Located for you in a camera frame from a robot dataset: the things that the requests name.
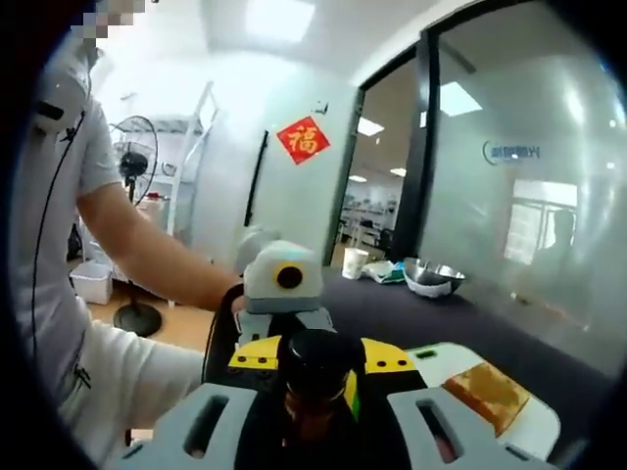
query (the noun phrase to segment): black lid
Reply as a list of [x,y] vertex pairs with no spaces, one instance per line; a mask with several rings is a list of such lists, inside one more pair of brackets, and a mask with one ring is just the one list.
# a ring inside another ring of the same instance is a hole
[[326,330],[303,330],[289,340],[279,359],[292,392],[307,400],[338,395],[351,369],[364,363],[362,343]]

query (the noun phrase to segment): white storage box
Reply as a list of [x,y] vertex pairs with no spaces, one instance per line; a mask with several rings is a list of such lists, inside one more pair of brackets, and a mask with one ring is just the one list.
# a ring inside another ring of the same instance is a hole
[[94,261],[82,262],[70,273],[76,294],[86,302],[105,306],[113,292],[111,268]]

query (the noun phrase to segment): fan stand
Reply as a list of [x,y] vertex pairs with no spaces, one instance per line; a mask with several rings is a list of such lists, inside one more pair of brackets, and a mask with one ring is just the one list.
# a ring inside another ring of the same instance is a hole
[[[128,198],[133,202],[135,197],[135,177],[126,179],[128,186]],[[114,315],[114,326],[125,331],[135,333],[146,338],[157,333],[163,324],[161,313],[151,305],[141,304],[135,296],[134,284],[128,280],[131,287],[130,303],[118,308]]]

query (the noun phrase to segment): person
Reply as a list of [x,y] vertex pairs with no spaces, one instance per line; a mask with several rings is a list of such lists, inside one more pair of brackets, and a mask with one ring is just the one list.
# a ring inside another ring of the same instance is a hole
[[575,214],[560,209],[554,212],[553,221],[555,241],[536,252],[518,280],[518,294],[524,302],[538,302],[558,318],[587,329],[587,282],[573,251]]
[[[49,71],[63,67],[80,83],[79,71],[88,76],[94,52],[95,41],[71,35],[44,71],[43,88]],[[200,386],[203,355],[92,320],[66,267],[74,211],[123,272],[160,297],[216,310],[240,279],[184,248],[128,200],[107,121],[89,90],[82,102],[65,106],[62,118],[74,108],[80,112],[70,130],[47,126],[54,113],[35,115],[25,136],[12,207],[18,227],[12,292],[45,392],[86,454],[105,468],[124,451],[126,430],[151,428]],[[233,310],[242,302],[237,299]]]

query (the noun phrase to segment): ceiling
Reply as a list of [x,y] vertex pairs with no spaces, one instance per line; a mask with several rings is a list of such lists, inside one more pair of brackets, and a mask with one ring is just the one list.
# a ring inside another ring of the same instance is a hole
[[[457,81],[483,108],[457,117],[440,113],[442,132],[457,125],[460,132],[480,132],[486,140],[568,136],[602,137],[616,148],[627,144],[625,117],[599,59],[544,5],[500,10],[458,26],[442,39],[448,48],[440,50],[441,83]],[[409,153],[416,67],[416,61],[405,64],[366,93],[363,116],[385,129],[371,137],[359,135],[352,174],[375,184],[399,179],[389,171],[404,167]],[[564,100],[571,91],[585,111],[585,125],[572,118]],[[608,125],[611,120],[616,128]],[[605,168],[605,158],[618,157],[589,156],[579,164]]]
[[348,78],[379,45],[436,3],[436,0],[303,1],[314,4],[315,13],[307,34],[296,44],[261,40],[248,34],[249,0],[203,1],[210,48],[260,50]]

